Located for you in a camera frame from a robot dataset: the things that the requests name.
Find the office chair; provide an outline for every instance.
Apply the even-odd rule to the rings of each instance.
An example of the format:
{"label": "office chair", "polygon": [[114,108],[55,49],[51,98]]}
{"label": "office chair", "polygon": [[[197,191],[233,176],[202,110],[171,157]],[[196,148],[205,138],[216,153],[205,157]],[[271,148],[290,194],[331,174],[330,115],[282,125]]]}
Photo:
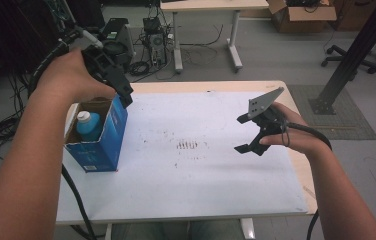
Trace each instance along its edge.
{"label": "office chair", "polygon": [[[326,57],[325,60],[321,63],[322,67],[326,67],[326,65],[328,65],[328,62],[343,60],[344,56],[347,53],[346,51],[344,51],[343,49],[341,49],[340,47],[338,47],[336,45],[332,45],[330,48],[328,48],[326,50],[326,53],[332,54],[334,51],[337,52],[338,54],[340,54],[341,56]],[[368,71],[367,71],[369,74],[374,74],[376,72],[376,63],[372,63],[372,62],[363,60],[360,64],[362,64],[366,67],[369,67]]]}

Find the blue box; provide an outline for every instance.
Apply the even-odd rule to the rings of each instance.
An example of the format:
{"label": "blue box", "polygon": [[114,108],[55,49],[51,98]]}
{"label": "blue box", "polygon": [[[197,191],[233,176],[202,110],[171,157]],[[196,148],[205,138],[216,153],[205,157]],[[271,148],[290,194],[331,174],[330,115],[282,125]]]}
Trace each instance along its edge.
{"label": "blue box", "polygon": [[[104,123],[98,141],[82,142],[76,131],[77,113],[96,112]],[[125,133],[128,112],[122,107],[119,96],[113,100],[96,100],[80,103],[65,136],[65,148],[85,172],[116,171]]]}

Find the hand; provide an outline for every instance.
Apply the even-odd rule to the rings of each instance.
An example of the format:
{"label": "hand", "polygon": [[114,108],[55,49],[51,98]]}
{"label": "hand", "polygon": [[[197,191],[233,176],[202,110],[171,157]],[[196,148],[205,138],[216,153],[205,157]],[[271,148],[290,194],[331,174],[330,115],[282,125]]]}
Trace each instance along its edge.
{"label": "hand", "polygon": [[92,78],[86,70],[80,49],[56,58],[42,74],[35,92],[69,103],[96,97],[112,99],[116,92]]}
{"label": "hand", "polygon": [[[287,108],[285,105],[275,102],[273,103],[273,106],[282,112],[288,122],[307,126],[307,123],[299,114]],[[323,143],[312,134],[292,128],[288,128],[287,132],[284,133],[285,143],[287,142],[286,134],[289,134],[290,138],[290,144],[288,147],[306,155],[318,153],[322,149],[322,147],[327,147],[325,143]],[[260,140],[260,144],[284,145],[281,134],[263,137]]]}

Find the person's right arm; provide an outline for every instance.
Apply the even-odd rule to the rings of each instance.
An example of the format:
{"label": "person's right arm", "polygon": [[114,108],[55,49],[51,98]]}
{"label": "person's right arm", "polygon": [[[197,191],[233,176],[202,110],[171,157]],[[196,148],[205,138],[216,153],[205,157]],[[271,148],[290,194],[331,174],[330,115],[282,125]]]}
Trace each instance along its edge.
{"label": "person's right arm", "polygon": [[[289,122],[306,125],[297,113],[274,103]],[[325,239],[376,240],[376,220],[342,169],[331,149],[311,134],[288,129],[290,148],[310,162],[316,200]],[[267,136],[261,144],[283,145],[281,135]]]}

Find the black pole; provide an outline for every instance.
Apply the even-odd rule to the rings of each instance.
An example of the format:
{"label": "black pole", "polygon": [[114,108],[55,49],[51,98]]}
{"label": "black pole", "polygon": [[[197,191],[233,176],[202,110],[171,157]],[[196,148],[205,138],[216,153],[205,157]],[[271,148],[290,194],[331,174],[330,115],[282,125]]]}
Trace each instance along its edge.
{"label": "black pole", "polygon": [[353,41],[331,79],[329,79],[319,94],[319,97],[309,100],[315,114],[333,114],[332,104],[375,44],[376,8]]}

